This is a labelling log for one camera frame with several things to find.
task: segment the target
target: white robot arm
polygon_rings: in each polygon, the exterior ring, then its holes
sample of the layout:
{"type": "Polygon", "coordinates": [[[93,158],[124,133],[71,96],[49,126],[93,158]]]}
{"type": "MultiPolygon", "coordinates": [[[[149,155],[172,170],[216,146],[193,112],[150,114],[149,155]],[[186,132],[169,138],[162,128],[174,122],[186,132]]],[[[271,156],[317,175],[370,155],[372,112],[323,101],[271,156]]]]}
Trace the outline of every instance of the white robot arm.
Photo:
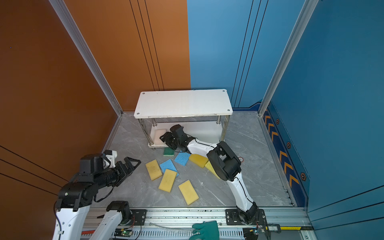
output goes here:
{"type": "MultiPolygon", "coordinates": [[[[214,151],[214,149],[217,147],[217,144],[210,144],[207,142],[199,141],[198,139],[193,139],[188,143],[187,147],[191,154],[198,154],[207,157],[207,154],[210,151],[214,151]]],[[[245,187],[241,172],[237,173],[232,181],[228,179],[226,182],[228,183],[229,188],[235,196],[236,206],[243,212],[249,210],[253,205],[253,199],[245,187]]]]}
{"type": "MultiPolygon", "coordinates": [[[[116,151],[106,150],[103,154],[89,154],[80,159],[79,173],[59,191],[55,203],[56,226],[52,240],[79,240],[92,200],[100,202],[112,192],[96,200],[98,190],[106,186],[118,187],[141,163],[129,157],[124,158],[125,164],[115,162],[116,156],[116,151]]],[[[116,227],[130,218],[128,202],[111,202],[91,239],[110,239],[116,227]]]]}
{"type": "Polygon", "coordinates": [[[202,142],[184,133],[183,127],[175,125],[160,139],[171,149],[198,154],[207,157],[216,174],[226,181],[235,196],[239,217],[243,224],[252,224],[258,216],[259,208],[249,195],[241,174],[241,162],[231,148],[225,143],[212,144],[202,142]]]}

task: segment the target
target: gray marble floor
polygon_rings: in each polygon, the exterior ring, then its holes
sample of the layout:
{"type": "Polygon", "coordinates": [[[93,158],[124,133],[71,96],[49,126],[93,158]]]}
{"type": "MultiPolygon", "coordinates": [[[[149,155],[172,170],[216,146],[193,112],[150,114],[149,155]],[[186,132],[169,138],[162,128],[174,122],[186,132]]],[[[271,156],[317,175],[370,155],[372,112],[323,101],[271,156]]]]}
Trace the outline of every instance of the gray marble floor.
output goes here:
{"type": "MultiPolygon", "coordinates": [[[[215,121],[216,117],[159,119],[158,122],[215,121]]],[[[261,126],[255,112],[235,111],[230,118],[225,141],[232,150],[244,158],[242,173],[249,194],[258,206],[290,206],[288,193],[283,188],[261,126]]],[[[179,172],[171,193],[159,190],[161,177],[151,181],[145,163],[157,159],[158,163],[174,157],[164,157],[163,148],[152,150],[133,113],[124,113],[117,133],[109,148],[118,152],[118,161],[129,156],[140,159],[142,164],[112,194],[92,207],[106,207],[111,201],[125,200],[131,207],[183,207],[187,206],[177,187],[190,180],[199,200],[190,206],[235,206],[235,198],[225,181],[217,179],[206,168],[188,161],[186,166],[176,162],[179,172]]],[[[101,189],[97,199],[105,196],[110,188],[101,189]]]]}

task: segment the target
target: green glove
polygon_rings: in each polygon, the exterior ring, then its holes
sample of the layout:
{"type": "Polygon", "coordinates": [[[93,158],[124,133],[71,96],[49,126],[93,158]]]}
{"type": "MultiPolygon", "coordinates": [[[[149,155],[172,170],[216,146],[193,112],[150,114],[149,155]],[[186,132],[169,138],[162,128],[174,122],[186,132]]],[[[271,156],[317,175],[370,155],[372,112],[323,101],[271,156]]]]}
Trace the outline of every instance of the green glove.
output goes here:
{"type": "Polygon", "coordinates": [[[218,240],[219,233],[218,233],[218,227],[217,227],[217,222],[212,221],[212,222],[204,222],[204,223],[197,223],[192,225],[193,234],[195,233],[200,233],[193,235],[192,237],[189,238],[189,240],[197,240],[197,239],[208,239],[208,240],[218,240]]]}

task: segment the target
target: orange wall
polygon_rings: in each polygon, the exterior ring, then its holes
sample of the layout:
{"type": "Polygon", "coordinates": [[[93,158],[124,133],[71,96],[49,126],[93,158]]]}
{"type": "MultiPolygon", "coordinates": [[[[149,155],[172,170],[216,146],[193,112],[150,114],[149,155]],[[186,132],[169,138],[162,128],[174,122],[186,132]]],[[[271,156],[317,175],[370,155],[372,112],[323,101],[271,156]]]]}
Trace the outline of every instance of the orange wall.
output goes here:
{"type": "Polygon", "coordinates": [[[44,168],[0,148],[0,238],[52,239],[55,194],[117,116],[48,0],[2,1],[0,22],[0,146],[44,168]]]}
{"type": "Polygon", "coordinates": [[[190,89],[186,0],[65,0],[124,111],[141,91],[190,89]]]}

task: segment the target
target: green scouring pad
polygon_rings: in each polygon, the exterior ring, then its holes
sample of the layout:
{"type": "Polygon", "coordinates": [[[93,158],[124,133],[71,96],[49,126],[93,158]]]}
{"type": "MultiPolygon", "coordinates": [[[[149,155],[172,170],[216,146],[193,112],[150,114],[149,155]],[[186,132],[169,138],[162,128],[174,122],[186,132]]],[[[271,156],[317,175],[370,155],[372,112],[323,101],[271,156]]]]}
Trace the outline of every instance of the green scouring pad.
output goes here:
{"type": "Polygon", "coordinates": [[[166,147],[166,148],[164,148],[163,156],[175,156],[175,151],[173,151],[169,147],[166,147]]]}

